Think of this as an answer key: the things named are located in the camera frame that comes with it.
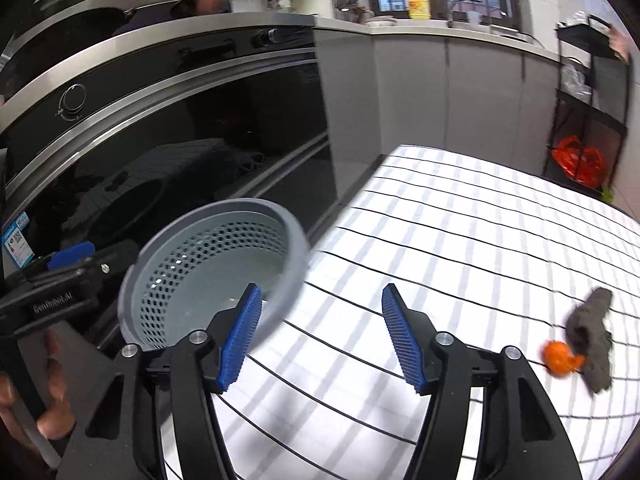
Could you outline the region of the person's left hand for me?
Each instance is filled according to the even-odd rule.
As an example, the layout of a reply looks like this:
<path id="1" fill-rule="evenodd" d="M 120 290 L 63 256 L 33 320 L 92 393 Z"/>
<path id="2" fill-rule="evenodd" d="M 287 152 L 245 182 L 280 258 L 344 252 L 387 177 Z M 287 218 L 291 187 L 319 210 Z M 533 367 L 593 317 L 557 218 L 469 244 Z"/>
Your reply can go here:
<path id="1" fill-rule="evenodd" d="M 1 421 L 29 451 L 54 450 L 76 425 L 54 330 L 1 343 Z"/>

